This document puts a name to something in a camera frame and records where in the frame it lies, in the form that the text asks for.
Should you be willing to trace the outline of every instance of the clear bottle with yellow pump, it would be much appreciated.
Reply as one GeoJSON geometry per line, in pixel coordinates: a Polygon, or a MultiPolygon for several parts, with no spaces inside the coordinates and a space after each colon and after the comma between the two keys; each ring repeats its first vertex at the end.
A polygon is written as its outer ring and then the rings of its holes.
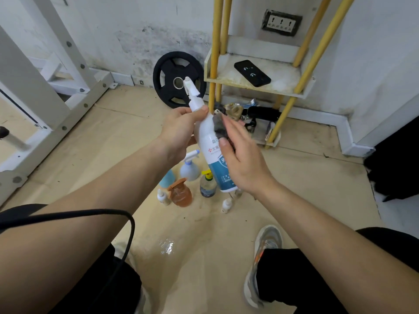
{"type": "Polygon", "coordinates": [[[203,176],[199,181],[199,189],[201,190],[201,195],[204,197],[212,197],[217,190],[217,182],[212,176],[211,170],[206,170],[202,172],[203,176]]]}

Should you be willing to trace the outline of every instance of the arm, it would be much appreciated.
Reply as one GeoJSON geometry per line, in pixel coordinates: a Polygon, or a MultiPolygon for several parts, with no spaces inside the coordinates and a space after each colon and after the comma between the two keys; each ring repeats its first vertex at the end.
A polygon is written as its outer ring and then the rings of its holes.
{"type": "MultiPolygon", "coordinates": [[[[172,110],[161,135],[97,179],[37,214],[121,209],[133,214],[167,171],[179,163],[196,121],[208,108],[172,110]]],[[[127,219],[90,216],[8,229],[0,235],[0,312],[45,312],[81,279],[127,219]]]]}
{"type": "Polygon", "coordinates": [[[246,130],[224,118],[221,151],[235,184],[281,224],[349,313],[416,313],[419,273],[279,184],[246,130]]]}

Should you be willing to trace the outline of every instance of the weight plate center hole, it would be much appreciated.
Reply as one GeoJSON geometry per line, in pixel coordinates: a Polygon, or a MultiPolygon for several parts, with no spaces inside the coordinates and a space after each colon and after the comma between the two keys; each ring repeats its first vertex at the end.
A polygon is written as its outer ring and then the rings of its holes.
{"type": "Polygon", "coordinates": [[[176,77],[173,79],[173,85],[176,89],[183,89],[183,79],[181,77],[176,77]]]}

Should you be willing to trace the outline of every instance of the black rubber cap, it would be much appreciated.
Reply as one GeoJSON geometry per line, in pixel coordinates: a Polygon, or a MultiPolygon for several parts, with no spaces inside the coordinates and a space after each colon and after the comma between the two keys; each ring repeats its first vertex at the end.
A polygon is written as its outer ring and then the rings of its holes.
{"type": "Polygon", "coordinates": [[[0,139],[5,138],[9,135],[10,131],[5,127],[0,127],[0,139]]]}

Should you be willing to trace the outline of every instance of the weight plate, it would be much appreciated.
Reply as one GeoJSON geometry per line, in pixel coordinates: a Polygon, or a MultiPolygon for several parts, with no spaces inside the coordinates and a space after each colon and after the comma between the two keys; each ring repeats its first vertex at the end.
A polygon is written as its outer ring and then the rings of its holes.
{"type": "Polygon", "coordinates": [[[204,81],[204,69],[199,61],[185,52],[170,52],[157,61],[154,66],[153,84],[159,98],[170,108],[189,106],[189,97],[183,87],[182,80],[189,77],[199,90],[199,97],[203,97],[207,89],[204,81]],[[181,58],[189,64],[186,66],[175,63],[176,58],[181,58]],[[164,85],[161,84],[160,74],[164,73],[164,85]]]}

